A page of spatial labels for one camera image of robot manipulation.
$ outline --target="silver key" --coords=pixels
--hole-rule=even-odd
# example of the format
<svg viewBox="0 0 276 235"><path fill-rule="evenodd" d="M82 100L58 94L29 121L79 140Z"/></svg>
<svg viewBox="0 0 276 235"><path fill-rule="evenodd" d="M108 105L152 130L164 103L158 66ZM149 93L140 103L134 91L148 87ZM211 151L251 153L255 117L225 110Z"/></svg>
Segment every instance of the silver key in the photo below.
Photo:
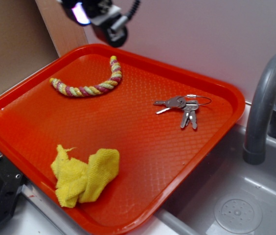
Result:
<svg viewBox="0 0 276 235"><path fill-rule="evenodd" d="M192 124L193 129L197 129L197 117L196 110L199 108L197 100L191 100L186 102L186 106L182 108L184 111L183 119L181 122L181 128L185 128L189 121Z"/></svg>
<svg viewBox="0 0 276 235"><path fill-rule="evenodd" d="M167 110L170 110L172 108L184 108L186 106L186 100L184 98L184 96L176 96L174 98L170 98L168 100L157 100L156 102L154 102L153 105L165 105L166 108L162 109L160 111L157 111L156 114L161 114L164 113Z"/></svg>

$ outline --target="yellow cloth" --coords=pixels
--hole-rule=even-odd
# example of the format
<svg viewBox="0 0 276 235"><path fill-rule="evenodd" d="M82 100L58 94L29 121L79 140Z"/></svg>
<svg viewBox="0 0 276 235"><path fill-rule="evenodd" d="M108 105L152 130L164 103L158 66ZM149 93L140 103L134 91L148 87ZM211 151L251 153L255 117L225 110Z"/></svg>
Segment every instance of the yellow cloth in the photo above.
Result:
<svg viewBox="0 0 276 235"><path fill-rule="evenodd" d="M88 164L69 159L67 152L60 144L58 154L51 164L57 178L55 194L62 207L75 207L79 203L94 202L104 187L118 175L119 152L116 149L99 149L89 156Z"/></svg>

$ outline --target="sink drain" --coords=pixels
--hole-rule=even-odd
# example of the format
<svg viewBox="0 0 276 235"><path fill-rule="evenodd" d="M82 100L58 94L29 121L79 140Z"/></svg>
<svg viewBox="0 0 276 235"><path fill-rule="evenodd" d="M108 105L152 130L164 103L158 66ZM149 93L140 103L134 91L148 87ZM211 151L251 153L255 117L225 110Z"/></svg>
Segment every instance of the sink drain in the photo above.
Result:
<svg viewBox="0 0 276 235"><path fill-rule="evenodd" d="M234 234L247 234L262 221L260 206L242 194L229 194L215 205L214 215L219 225Z"/></svg>

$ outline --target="rope toy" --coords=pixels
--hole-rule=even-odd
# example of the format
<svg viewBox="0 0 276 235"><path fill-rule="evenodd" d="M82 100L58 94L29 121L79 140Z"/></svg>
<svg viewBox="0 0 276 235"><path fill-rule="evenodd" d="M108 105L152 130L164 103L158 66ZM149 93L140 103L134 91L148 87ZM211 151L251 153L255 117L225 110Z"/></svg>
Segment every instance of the rope toy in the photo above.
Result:
<svg viewBox="0 0 276 235"><path fill-rule="evenodd" d="M60 79L57 78L51 78L50 83L58 92L66 96L86 97L104 94L117 86L122 79L121 67L117 61L116 56L111 56L110 67L112 72L111 77L107 81L100 83L99 85L79 88L70 87L65 85Z"/></svg>

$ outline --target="gray sink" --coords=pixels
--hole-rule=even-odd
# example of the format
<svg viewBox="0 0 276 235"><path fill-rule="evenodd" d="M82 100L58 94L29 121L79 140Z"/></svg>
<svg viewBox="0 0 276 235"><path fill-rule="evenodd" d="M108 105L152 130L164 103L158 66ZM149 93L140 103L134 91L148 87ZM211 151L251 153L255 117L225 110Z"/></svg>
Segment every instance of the gray sink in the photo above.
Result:
<svg viewBox="0 0 276 235"><path fill-rule="evenodd" d="M251 165L244 134L234 126L157 216L180 234L276 235L276 140L268 137L265 162Z"/></svg>

